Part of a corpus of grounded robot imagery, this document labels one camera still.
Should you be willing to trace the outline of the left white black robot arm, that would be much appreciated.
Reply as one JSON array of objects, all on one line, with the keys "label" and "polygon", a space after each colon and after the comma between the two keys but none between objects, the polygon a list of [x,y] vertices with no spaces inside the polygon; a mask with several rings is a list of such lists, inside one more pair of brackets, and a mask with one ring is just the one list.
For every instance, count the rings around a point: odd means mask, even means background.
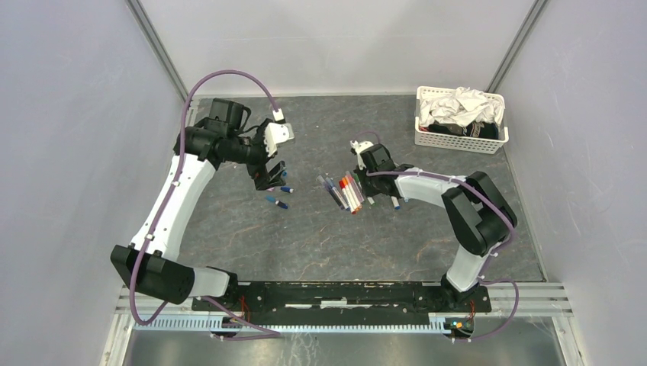
[{"label": "left white black robot arm", "polygon": [[257,191],[285,184],[285,162],[268,169],[278,146],[293,140],[282,110],[245,128],[251,110],[241,103],[215,98],[207,116],[184,129],[173,148],[170,173],[153,209],[128,246],[116,245],[111,263],[128,289],[168,303],[210,296],[220,310],[240,300],[237,276],[218,268],[193,268],[177,262],[188,221],[220,165],[246,166]]}]

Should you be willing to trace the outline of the pink thin pen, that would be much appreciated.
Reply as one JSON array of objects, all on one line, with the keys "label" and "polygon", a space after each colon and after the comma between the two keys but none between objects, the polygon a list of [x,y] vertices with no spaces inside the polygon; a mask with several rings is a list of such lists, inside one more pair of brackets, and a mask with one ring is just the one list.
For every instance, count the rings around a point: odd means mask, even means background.
[{"label": "pink thin pen", "polygon": [[352,186],[352,189],[354,190],[354,193],[356,195],[357,201],[359,202],[359,205],[362,205],[365,198],[363,197],[362,192],[361,192],[359,186],[357,185],[356,180],[354,179],[354,176],[350,172],[348,172],[348,179],[349,179],[349,182],[350,182],[350,184]]}]

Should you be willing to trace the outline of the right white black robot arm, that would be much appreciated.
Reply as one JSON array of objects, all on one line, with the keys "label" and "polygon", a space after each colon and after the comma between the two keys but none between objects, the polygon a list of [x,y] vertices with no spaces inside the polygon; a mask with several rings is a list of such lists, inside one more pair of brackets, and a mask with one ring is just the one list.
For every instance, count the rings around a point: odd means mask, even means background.
[{"label": "right white black robot arm", "polygon": [[440,299],[446,309],[462,310],[471,302],[489,258],[516,232],[516,214],[502,193],[484,172],[467,176],[426,172],[396,164],[380,143],[350,145],[366,197],[381,194],[396,201],[422,201],[446,211],[459,249],[441,279]]}]

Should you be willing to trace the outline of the large blue white marker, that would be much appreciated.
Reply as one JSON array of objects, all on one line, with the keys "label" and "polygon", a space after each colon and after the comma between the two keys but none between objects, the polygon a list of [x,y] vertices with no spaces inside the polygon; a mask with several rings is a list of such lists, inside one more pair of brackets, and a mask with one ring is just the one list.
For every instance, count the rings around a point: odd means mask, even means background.
[{"label": "large blue white marker", "polygon": [[390,196],[390,199],[394,209],[399,210],[401,208],[399,200],[394,196]]}]

